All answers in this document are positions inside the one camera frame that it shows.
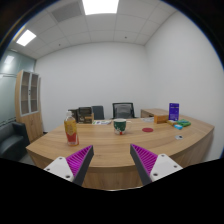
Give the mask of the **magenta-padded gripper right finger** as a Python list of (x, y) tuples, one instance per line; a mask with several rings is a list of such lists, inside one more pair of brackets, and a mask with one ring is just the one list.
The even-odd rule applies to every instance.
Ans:
[(134, 144), (130, 145), (130, 154), (143, 185), (150, 184), (182, 169), (166, 154), (156, 155)]

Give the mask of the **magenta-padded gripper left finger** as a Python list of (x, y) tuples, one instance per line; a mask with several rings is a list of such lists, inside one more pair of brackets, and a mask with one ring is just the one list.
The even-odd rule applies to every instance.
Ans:
[(56, 158), (44, 170), (81, 186), (93, 156), (93, 146), (89, 145), (68, 157)]

